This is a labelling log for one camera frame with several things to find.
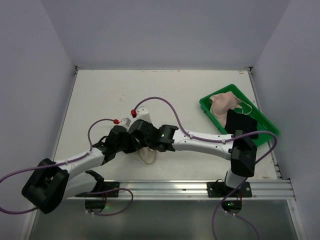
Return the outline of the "white mesh laundry bag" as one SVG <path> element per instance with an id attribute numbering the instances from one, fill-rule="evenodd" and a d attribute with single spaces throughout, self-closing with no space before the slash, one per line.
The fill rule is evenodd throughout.
<path id="1" fill-rule="evenodd" d="M 144 147 L 138 150 L 140 159 L 147 165 L 152 165 L 157 158 L 157 151 L 149 147 Z"/>

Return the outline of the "pink bra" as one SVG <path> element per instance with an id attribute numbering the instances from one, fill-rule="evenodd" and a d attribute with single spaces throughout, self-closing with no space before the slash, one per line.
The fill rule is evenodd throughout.
<path id="1" fill-rule="evenodd" d="M 209 98 L 209 102 L 211 103 L 210 112 L 223 128 L 227 124 L 229 110 L 241 109 L 244 115 L 249 115 L 253 110 L 251 105 L 236 97 L 232 91 L 214 94 Z M 247 105 L 250 108 L 249 112 L 245 113 L 240 103 Z"/>

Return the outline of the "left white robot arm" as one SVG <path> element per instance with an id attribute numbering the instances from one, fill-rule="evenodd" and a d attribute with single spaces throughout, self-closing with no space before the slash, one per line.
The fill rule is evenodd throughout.
<path id="1" fill-rule="evenodd" d="M 62 200 L 69 197 L 81 194 L 103 196 L 107 190 L 104 178 L 93 168 L 113 160 L 119 152 L 130 154 L 138 148 L 139 143 L 125 127 L 114 126 L 108 136 L 74 159 L 42 160 L 21 194 L 44 214 L 55 210 Z"/>

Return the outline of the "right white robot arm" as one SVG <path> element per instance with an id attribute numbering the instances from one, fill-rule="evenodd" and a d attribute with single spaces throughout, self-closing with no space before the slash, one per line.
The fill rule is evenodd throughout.
<path id="1" fill-rule="evenodd" d="M 235 134 L 205 134 L 196 136 L 192 131 L 183 131 L 174 125 L 156 128 L 145 120 L 136 120 L 128 130 L 141 145 L 158 152 L 189 151 L 217 156 L 230 161 L 225 176 L 225 185 L 235 189 L 246 178 L 255 175 L 257 146 L 242 131 Z"/>

